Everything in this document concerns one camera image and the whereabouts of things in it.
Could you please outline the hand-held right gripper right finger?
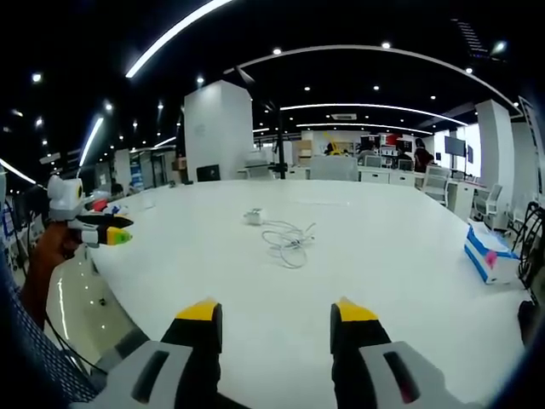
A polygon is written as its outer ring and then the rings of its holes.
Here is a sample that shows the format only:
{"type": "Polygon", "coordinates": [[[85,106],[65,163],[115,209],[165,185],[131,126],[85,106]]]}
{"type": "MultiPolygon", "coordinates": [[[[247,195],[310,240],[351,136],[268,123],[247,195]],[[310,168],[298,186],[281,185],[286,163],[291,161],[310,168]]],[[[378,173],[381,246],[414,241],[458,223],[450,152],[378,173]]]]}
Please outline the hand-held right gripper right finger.
{"type": "Polygon", "coordinates": [[[394,342],[378,316],[346,297],[331,305],[331,376],[339,408],[467,408],[443,372],[405,342],[394,342]]]}

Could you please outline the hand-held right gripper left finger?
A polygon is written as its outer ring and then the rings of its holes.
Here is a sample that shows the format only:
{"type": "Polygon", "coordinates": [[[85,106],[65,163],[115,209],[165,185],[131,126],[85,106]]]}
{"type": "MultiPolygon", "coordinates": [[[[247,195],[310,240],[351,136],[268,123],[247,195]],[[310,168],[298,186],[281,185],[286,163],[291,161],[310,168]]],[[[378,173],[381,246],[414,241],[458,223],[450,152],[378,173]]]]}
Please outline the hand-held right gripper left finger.
{"type": "Polygon", "coordinates": [[[106,387],[71,408],[215,408],[221,378],[222,306],[209,297],[182,309],[159,341],[109,371],[106,387]]]}

